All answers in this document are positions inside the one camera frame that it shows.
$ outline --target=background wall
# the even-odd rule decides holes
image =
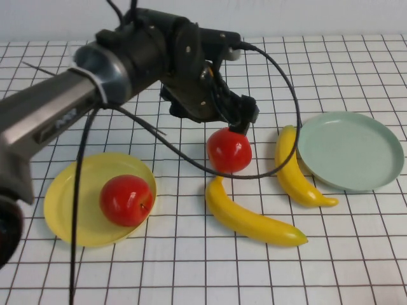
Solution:
[[[115,0],[124,11],[129,0]],[[244,36],[399,34],[407,0],[140,0]],[[117,18],[104,0],[0,0],[0,41],[93,39]]]

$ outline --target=black wire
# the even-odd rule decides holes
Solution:
[[[22,62],[22,63],[25,64],[25,65],[28,65],[30,68],[33,68],[33,69],[38,70],[38,71],[41,71],[41,72],[43,72],[43,73],[45,73],[45,74],[48,74],[48,75],[51,75],[51,76],[56,76],[55,73],[50,72],[50,71],[47,71],[47,70],[45,70],[45,69],[43,69],[43,68],[40,68],[40,67],[36,67],[35,65],[29,64],[28,62]]]
[[[133,19],[134,26],[137,25],[136,7],[137,7],[137,0],[132,0],[132,2],[130,3],[130,16],[131,16],[131,19]]]
[[[135,5],[137,4],[137,1],[132,0],[132,8],[134,9],[135,13]],[[203,170],[204,172],[211,173],[213,175],[221,176],[221,177],[226,177],[226,178],[231,178],[231,179],[240,179],[240,180],[250,180],[250,179],[260,179],[263,177],[269,177],[271,175],[274,175],[277,173],[279,170],[281,170],[288,162],[289,160],[293,157],[296,148],[298,146],[298,140],[300,138],[300,128],[302,126],[301,124],[301,114],[300,114],[300,106],[298,103],[298,99],[295,94],[294,87],[288,80],[288,77],[284,73],[284,71],[280,68],[278,63],[274,61],[266,52],[260,50],[259,48],[249,44],[242,42],[240,43],[235,49],[240,49],[240,50],[251,50],[251,51],[256,51],[260,54],[262,54],[264,57],[269,60],[274,67],[281,73],[281,76],[284,78],[284,81],[287,83],[288,88],[290,89],[290,92],[293,96],[294,99],[294,104],[296,108],[296,120],[297,120],[297,129],[296,129],[296,137],[294,140],[293,148],[291,149],[290,154],[288,157],[284,160],[283,163],[281,163],[277,168],[274,168],[273,170],[262,173],[259,175],[232,175],[228,173],[221,173],[218,172],[217,170],[212,170],[210,168],[207,168],[195,160],[191,159],[187,155],[185,155],[182,151],[176,149],[170,142],[168,142],[164,137],[162,137],[158,132],[155,127],[153,127],[151,124],[148,122],[144,121],[141,118],[138,118],[136,115],[132,114],[131,112],[128,112],[124,108],[115,106],[115,105],[110,105],[106,108],[112,109],[115,111],[119,111],[123,113],[124,115],[128,116],[135,122],[137,122],[139,125],[141,125],[144,129],[146,129],[149,133],[154,135],[159,141],[161,141],[164,145],[166,145],[171,151],[176,153],[178,156],[180,156],[182,159],[186,160],[188,163],[192,164],[193,166]],[[75,180],[74,180],[74,198],[73,198],[73,207],[72,207],[72,235],[71,235],[71,273],[70,273],[70,279],[69,279],[69,304],[73,305],[74,304],[74,279],[75,279],[75,258],[76,258],[76,232],[77,232],[77,224],[78,224],[78,201],[79,201],[79,184],[80,184],[80,175],[81,175],[81,169],[82,169],[82,163],[83,163],[83,157],[85,154],[85,147],[86,147],[86,141],[88,138],[88,134],[90,131],[90,128],[92,126],[92,123],[96,117],[96,114],[100,110],[100,107],[97,106],[95,109],[92,111],[90,114],[89,118],[87,119],[85,123],[85,127],[83,129],[83,134],[81,138],[81,143],[79,145],[79,151],[78,151],[78,157],[77,157],[77,165],[76,165],[76,170],[75,170]]]
[[[112,7],[112,9],[116,12],[117,17],[119,18],[119,29],[122,29],[124,26],[124,22],[123,22],[123,14],[121,13],[121,11],[119,10],[119,8],[117,7],[117,5],[115,5],[112,0],[106,0],[106,2],[110,5],[110,7]]]
[[[228,173],[221,173],[217,170],[212,170],[210,168],[207,168],[201,164],[199,164],[198,162],[196,162],[195,160],[191,159],[190,157],[188,157],[187,155],[185,155],[182,151],[178,150],[177,148],[175,148],[170,142],[168,142],[164,137],[162,137],[161,135],[157,134],[156,130],[146,121],[144,121],[141,118],[138,118],[136,115],[132,114],[131,112],[128,112],[127,110],[125,110],[124,108],[118,107],[118,106],[109,106],[108,108],[119,111],[123,114],[125,114],[126,116],[128,116],[129,118],[131,118],[132,120],[134,120],[135,122],[137,122],[139,125],[141,125],[144,129],[146,129],[149,133],[151,133],[152,135],[154,135],[159,141],[161,141],[165,146],[167,146],[171,151],[173,151],[174,153],[176,153],[178,156],[180,156],[182,159],[184,159],[185,161],[187,161],[188,163],[192,164],[193,166],[199,168],[200,170],[203,170],[204,172],[207,173],[211,173],[213,175],[217,175],[217,176],[221,176],[221,177],[225,177],[225,178],[231,178],[231,179],[240,179],[240,180],[251,180],[251,179],[260,179],[260,178],[264,178],[264,177],[269,177],[274,175],[275,173],[277,173],[279,170],[281,170],[288,162],[289,160],[293,157],[297,146],[298,146],[298,140],[300,139],[300,128],[302,126],[301,123],[301,113],[300,113],[300,105],[298,103],[298,99],[297,96],[295,94],[295,90],[294,87],[292,86],[292,84],[290,83],[290,80],[288,80],[288,77],[286,76],[286,74],[284,73],[284,71],[280,68],[280,66],[278,65],[278,63],[276,63],[276,61],[274,61],[274,59],[272,59],[266,52],[260,50],[259,48],[249,44],[249,43],[241,43],[240,45],[238,45],[238,47],[236,47],[236,49],[241,49],[241,50],[252,50],[252,51],[257,51],[260,54],[262,54],[263,56],[265,56],[267,58],[267,60],[271,61],[271,63],[276,67],[276,69],[281,73],[281,76],[284,78],[284,80],[286,81],[288,88],[290,89],[291,95],[293,96],[294,99],[294,104],[295,104],[295,108],[296,108],[296,120],[297,120],[297,129],[296,129],[296,136],[295,136],[295,140],[294,140],[294,144],[293,144],[293,148],[291,149],[291,152],[289,153],[289,155],[287,156],[287,158],[284,160],[283,163],[281,163],[278,167],[274,168],[273,170],[269,171],[269,172],[265,172],[259,175],[232,175],[232,174],[228,174]]]
[[[96,117],[100,107],[96,107],[89,115],[85,127],[83,128],[81,144],[79,145],[78,156],[76,158],[75,181],[74,181],[74,199],[72,204],[72,236],[71,236],[71,274],[69,278],[69,304],[74,304],[74,284],[75,284],[75,257],[76,257],[76,229],[78,223],[78,201],[79,201],[79,183],[81,180],[81,170],[83,155],[85,154],[86,141],[88,140],[89,130]]]

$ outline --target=plastic plate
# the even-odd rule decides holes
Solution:
[[[354,112],[327,112],[305,123],[298,152],[318,179],[347,191],[385,186],[404,165],[397,137],[378,121]]]
[[[72,199],[76,162],[65,168],[49,186],[44,214],[48,227],[61,240],[71,242]],[[110,222],[99,207],[99,194],[104,184],[118,175],[135,175],[144,179],[156,199],[156,181],[151,170],[127,154],[105,152],[84,158],[79,189],[77,244],[100,247],[116,243],[136,227],[122,227]]]

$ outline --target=light green plate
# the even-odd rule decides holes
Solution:
[[[338,189],[370,191],[401,173],[404,152],[383,124],[354,112],[327,112],[306,122],[298,152],[318,179]]]

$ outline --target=toy banana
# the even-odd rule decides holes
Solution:
[[[208,209],[224,226],[246,237],[273,245],[295,247],[308,242],[296,227],[249,211],[226,194],[222,177],[215,177],[207,186]]]
[[[294,126],[288,125],[282,129],[275,150],[276,166],[279,166],[291,152],[295,136],[296,129]],[[305,207],[333,207],[339,202],[336,198],[323,196],[309,183],[298,166],[296,153],[287,165],[277,172],[277,178],[285,192]]]

